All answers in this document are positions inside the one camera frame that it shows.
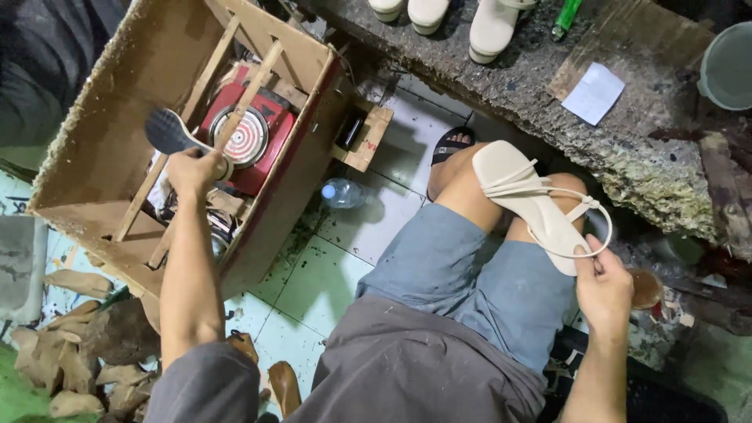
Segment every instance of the knee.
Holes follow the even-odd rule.
[[[551,186],[553,187],[587,194],[587,187],[585,187],[582,179],[571,173],[554,173],[553,175],[548,175],[548,177],[551,179]]]

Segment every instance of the tiled floor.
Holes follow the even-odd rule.
[[[519,131],[483,117],[464,104],[432,92],[415,77],[403,75],[392,95],[379,81],[368,89],[370,97],[395,111],[371,168],[350,177],[374,190],[366,206],[333,210],[318,221],[319,214],[304,216],[315,228],[304,248],[300,235],[292,234],[282,253],[260,285],[225,303],[227,333],[248,332],[256,343],[262,371],[276,361],[289,361],[299,378],[301,394],[310,393],[314,369],[344,310],[353,301],[358,280],[376,264],[399,229],[425,202],[431,156],[437,140],[449,129],[470,122],[479,141],[505,138],[522,140]],[[22,211],[31,189],[0,172],[0,210]],[[47,271],[61,266],[100,272],[87,261],[82,248],[51,230]],[[115,281],[116,287],[122,283]],[[46,316],[53,310],[68,311],[82,299],[76,294],[51,288],[45,299]],[[576,303],[566,317],[578,317]],[[274,405],[268,411],[279,413]]]

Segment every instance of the gray shorts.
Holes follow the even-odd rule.
[[[487,260],[487,238],[454,211],[426,205],[360,280],[356,298],[379,295],[452,318],[542,372],[575,298],[575,278],[529,242],[504,242]]]

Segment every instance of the white paper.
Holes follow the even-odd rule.
[[[600,63],[591,63],[562,106],[591,125],[597,125],[624,90],[624,82]]]

